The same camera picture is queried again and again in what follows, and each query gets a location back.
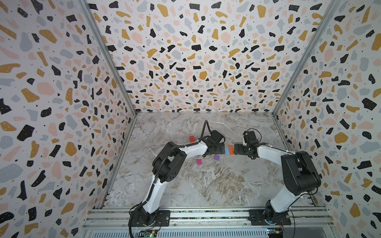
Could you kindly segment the orange-red wood block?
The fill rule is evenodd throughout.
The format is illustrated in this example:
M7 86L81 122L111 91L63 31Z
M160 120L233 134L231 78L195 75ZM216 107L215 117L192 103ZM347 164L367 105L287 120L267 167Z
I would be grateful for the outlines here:
M228 149L229 149L229 154L230 154L231 156L235 155L234 147L233 147L233 146L228 146Z

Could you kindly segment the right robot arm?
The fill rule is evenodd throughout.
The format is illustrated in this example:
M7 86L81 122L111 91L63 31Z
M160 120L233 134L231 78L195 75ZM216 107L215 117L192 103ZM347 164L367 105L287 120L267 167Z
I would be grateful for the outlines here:
M275 148L260 142L254 131L243 133L243 143L234 145L234 154L251 159L266 159L282 168L284 186L274 198L266 202L264 210L252 211L251 221L256 224L289 223L289 208L303 195L321 186L321 178L307 152Z

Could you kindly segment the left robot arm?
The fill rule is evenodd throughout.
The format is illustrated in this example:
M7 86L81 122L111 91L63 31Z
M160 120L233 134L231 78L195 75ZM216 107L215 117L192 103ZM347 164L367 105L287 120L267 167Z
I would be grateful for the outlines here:
M186 145L167 143L152 163L152 182L147 195L130 210L131 220L139 221L145 226L151 225L157 216L168 183L179 174L184 162L197 156L223 154L225 140L225 136L213 130L211 135Z

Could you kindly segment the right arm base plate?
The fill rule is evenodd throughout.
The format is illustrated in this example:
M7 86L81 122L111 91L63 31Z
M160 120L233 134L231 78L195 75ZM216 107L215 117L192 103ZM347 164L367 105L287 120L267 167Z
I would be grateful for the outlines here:
M291 225L287 212L276 213L267 209L249 210L249 218L252 226L281 226Z

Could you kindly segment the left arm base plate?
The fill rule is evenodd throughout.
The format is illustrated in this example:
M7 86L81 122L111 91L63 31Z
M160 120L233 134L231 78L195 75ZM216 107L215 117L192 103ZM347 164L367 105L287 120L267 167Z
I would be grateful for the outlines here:
M134 211L132 215L129 221L129 227L149 227L153 225L168 227L171 211L159 209L153 213L148 213L141 208L138 211Z

